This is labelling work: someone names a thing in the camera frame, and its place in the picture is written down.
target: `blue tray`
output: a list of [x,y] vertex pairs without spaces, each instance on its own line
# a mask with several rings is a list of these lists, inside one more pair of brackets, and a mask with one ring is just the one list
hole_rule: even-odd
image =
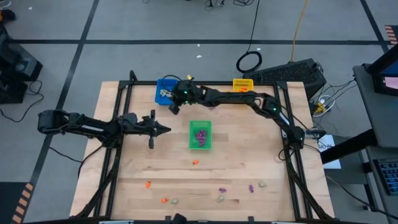
[[178,80],[176,79],[168,79],[168,78],[160,78],[156,83],[156,95],[155,102],[159,105],[171,105],[173,102],[169,100],[167,96],[161,96],[160,90],[172,90],[173,87],[177,84]]

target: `wooden table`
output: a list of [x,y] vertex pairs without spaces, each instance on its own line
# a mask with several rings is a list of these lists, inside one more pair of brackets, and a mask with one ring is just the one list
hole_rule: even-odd
[[[102,84],[94,118],[111,119],[117,86],[118,82]],[[231,86],[210,87],[220,91],[231,89]],[[312,127],[303,84],[288,83],[288,87],[293,114]],[[255,86],[255,91],[273,95],[271,86]],[[285,163],[277,157],[282,149],[280,128],[273,120],[259,116],[246,105],[220,105],[213,110],[201,105],[183,105],[180,113],[173,115],[167,106],[155,103],[154,98],[155,86],[134,85],[129,112],[140,118],[155,109],[157,121],[172,130],[155,139],[154,150],[148,148],[148,136],[124,138],[112,219],[164,220],[166,215],[178,212],[189,220],[243,221],[248,216],[257,221],[294,220]],[[212,121],[212,150],[188,149],[191,119]],[[305,143],[317,147],[315,140]],[[98,146],[99,141],[88,140],[85,156]],[[104,153],[105,149],[97,152],[83,166],[71,215],[80,212],[98,188]],[[319,153],[306,147],[301,153],[309,191],[334,216]],[[195,159],[199,164],[192,164]],[[149,189],[148,180],[152,182]],[[259,188],[260,181],[266,187]],[[250,184],[254,186],[252,194]],[[227,192],[225,200],[218,203],[220,187]],[[302,195],[297,192],[300,213],[305,217]],[[177,198],[179,203],[161,203],[165,197]],[[101,214],[107,198],[105,193]]]

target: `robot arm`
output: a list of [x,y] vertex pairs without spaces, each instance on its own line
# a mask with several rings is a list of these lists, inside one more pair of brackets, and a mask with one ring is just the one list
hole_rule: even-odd
[[154,148],[154,137],[171,131],[155,121],[155,110],[150,111],[150,116],[142,117],[137,121],[135,113],[127,113],[104,122],[89,118],[84,114],[67,113],[63,110],[46,110],[39,114],[37,130],[43,134],[73,133],[97,138],[104,147],[115,147],[118,136],[122,134],[149,135],[149,148]]
[[180,106],[193,103],[207,107],[214,107],[220,104],[244,104],[250,106],[254,112],[270,118],[277,123],[286,133],[289,144],[302,149],[304,144],[305,132],[298,126],[290,124],[289,119],[282,112],[281,105],[277,99],[267,93],[256,93],[249,91],[247,93],[228,93],[220,92],[205,86],[197,87],[192,80],[179,81],[172,90],[171,100],[173,103],[169,109],[173,114],[178,114]]

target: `gray floor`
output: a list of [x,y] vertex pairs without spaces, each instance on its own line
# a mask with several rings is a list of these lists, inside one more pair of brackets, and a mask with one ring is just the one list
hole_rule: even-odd
[[[7,24],[13,39],[80,40],[94,0],[13,1],[18,18]],[[249,39],[256,4],[205,11],[205,0],[99,0],[88,33],[88,40],[164,40],[164,39]],[[292,40],[304,0],[262,0],[254,39]],[[384,25],[397,24],[395,0],[368,1],[383,37]],[[298,40],[377,40],[359,0],[310,1]],[[0,181],[29,181],[44,135],[36,131],[37,113],[54,109],[68,75],[77,44],[24,44],[44,68],[39,76],[45,99],[33,107],[25,120],[12,123],[0,117]],[[166,74],[197,80],[231,80],[241,77],[235,69],[247,45],[239,44],[86,44],[63,109],[92,116],[101,82],[127,79],[133,69],[140,80],[156,80]],[[263,56],[262,68],[286,63],[291,45],[253,45]],[[354,65],[371,63],[383,51],[378,45],[298,45],[295,60],[314,58],[325,70],[332,85],[351,80]],[[250,58],[245,67],[253,65]],[[1,105],[6,114],[19,117],[35,96],[21,105]],[[354,136],[370,127],[358,88],[346,92],[322,126],[333,134]],[[83,158],[86,139],[55,136],[52,146],[75,159]],[[76,187],[78,164],[49,151],[27,212],[26,222],[67,218]],[[360,185],[347,185],[364,198]],[[347,221],[385,223],[376,213],[365,211],[360,203],[338,187],[329,185],[336,217]]]

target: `white paper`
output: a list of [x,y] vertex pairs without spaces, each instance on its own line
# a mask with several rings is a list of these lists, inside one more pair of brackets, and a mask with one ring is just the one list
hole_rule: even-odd
[[[329,148],[335,146],[335,141],[333,140],[333,136],[330,134],[324,135],[318,141],[319,151],[323,152],[328,150]],[[341,169],[340,161],[337,159],[335,161],[328,162],[323,165],[324,169]]]

